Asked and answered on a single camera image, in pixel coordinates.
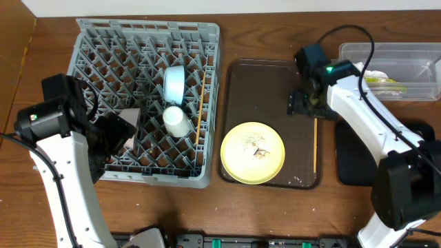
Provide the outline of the orange snack wrapper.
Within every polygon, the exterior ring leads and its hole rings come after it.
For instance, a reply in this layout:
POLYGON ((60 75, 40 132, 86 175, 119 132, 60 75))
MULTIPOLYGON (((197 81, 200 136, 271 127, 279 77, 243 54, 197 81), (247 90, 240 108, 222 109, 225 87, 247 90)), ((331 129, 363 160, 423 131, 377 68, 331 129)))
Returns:
POLYGON ((401 86, 393 79, 365 77, 367 85, 379 94, 401 94, 407 93, 407 88, 401 86))

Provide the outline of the cream white cup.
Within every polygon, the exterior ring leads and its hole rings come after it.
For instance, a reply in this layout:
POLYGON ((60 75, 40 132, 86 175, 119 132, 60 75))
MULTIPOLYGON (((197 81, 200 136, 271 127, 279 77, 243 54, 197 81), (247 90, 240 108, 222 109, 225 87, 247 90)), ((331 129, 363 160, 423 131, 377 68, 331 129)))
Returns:
POLYGON ((170 106, 164 110, 163 122, 167 132, 175 138, 184 137, 191 131, 188 117, 177 106, 170 106))

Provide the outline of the light blue bowl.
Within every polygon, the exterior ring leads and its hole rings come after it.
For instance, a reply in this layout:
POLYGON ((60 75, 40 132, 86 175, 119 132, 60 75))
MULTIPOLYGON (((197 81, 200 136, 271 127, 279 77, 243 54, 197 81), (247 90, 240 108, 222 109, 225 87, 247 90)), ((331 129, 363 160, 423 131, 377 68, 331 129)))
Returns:
POLYGON ((185 68, 183 65, 169 67, 164 74, 164 99, 173 105, 181 105, 185 90, 185 68))

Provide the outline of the pink saucer plate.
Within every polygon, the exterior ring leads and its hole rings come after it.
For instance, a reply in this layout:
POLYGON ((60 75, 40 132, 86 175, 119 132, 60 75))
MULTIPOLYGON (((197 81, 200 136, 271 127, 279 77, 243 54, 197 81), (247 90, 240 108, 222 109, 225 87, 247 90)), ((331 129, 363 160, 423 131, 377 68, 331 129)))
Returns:
POLYGON ((124 119, 125 121, 127 121, 128 123, 132 124, 135 127, 134 135, 131 138, 129 138, 124 144, 125 148, 128 148, 128 149, 134 148, 135 138, 136 138, 136 135, 138 134, 138 130, 139 130, 137 127, 137 123, 140 119, 140 115, 141 115, 140 108, 124 109, 119 114, 119 116, 122 119, 124 119))

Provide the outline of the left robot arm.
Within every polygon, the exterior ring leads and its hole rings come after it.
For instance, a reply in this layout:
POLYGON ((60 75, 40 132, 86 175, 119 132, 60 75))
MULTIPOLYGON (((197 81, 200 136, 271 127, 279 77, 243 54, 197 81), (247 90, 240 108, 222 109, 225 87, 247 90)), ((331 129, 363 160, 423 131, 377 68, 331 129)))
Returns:
POLYGON ((117 247, 94 189, 104 163, 136 128, 110 112, 93 119, 85 81, 56 74, 41 82, 44 101, 20 110, 14 124, 41 175, 59 247, 117 247))

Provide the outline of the white napkin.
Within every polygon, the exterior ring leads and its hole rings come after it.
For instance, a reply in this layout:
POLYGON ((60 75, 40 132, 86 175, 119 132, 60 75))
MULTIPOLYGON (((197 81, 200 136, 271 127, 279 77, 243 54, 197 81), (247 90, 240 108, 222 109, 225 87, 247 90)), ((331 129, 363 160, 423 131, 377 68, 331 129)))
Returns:
POLYGON ((386 73, 377 70, 366 70, 363 78, 367 84, 373 84, 374 86, 380 86, 389 80, 386 73))

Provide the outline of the wooden chopstick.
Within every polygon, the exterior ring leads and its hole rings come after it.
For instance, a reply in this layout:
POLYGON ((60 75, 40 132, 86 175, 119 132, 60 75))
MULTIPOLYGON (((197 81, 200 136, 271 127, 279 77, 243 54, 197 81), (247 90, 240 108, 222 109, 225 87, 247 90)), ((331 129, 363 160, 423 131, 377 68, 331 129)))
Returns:
POLYGON ((206 74, 207 73, 205 71, 204 75, 203 75, 203 83, 202 83, 202 88, 201 88, 201 98, 200 98, 199 109, 198 109, 198 123, 197 123, 197 129, 196 129, 196 148, 199 144, 199 137, 200 137, 200 132, 201 132, 201 121, 202 121, 202 115, 203 115, 203 99, 204 99, 204 95, 205 95, 206 74))
POLYGON ((313 172, 316 174, 317 168, 317 139, 318 139, 318 121, 314 119, 314 148, 313 148, 313 172))

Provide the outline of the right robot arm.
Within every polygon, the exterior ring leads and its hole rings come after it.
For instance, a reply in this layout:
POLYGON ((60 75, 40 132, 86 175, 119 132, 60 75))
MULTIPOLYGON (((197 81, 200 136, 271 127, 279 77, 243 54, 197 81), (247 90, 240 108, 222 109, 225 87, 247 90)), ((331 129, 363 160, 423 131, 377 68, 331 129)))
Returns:
POLYGON ((352 62, 332 63, 320 44, 294 55, 304 85, 287 111, 313 118, 342 117, 365 144, 377 169, 374 214, 357 235, 361 247, 398 247, 440 213, 440 142, 425 141, 403 125, 372 93, 352 62))

